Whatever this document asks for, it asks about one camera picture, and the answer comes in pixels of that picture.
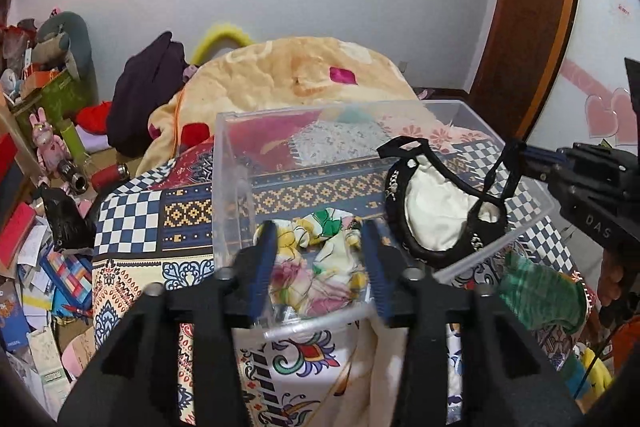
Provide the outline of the right hand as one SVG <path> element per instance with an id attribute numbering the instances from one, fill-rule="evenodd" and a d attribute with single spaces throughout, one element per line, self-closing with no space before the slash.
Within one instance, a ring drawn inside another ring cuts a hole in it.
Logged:
<path id="1" fill-rule="evenodd" d="M 609 251 L 603 251 L 597 289 L 602 308 L 612 305 L 623 297 L 625 292 L 622 284 L 623 277 L 623 265 Z"/>

